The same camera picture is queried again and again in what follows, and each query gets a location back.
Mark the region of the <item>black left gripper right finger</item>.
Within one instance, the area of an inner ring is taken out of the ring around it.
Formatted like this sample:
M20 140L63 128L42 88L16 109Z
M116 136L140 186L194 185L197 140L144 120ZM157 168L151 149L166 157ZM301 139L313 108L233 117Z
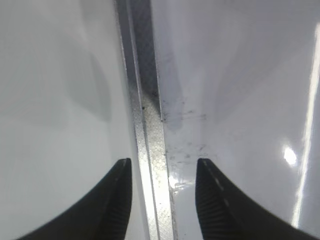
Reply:
M208 158L196 166L195 206L205 240L313 240L242 192Z

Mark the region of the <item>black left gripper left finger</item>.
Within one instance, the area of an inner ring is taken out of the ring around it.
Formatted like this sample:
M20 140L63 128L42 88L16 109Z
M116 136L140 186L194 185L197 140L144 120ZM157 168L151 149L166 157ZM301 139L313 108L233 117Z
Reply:
M119 159L83 198L23 240L123 240L132 208L132 162Z

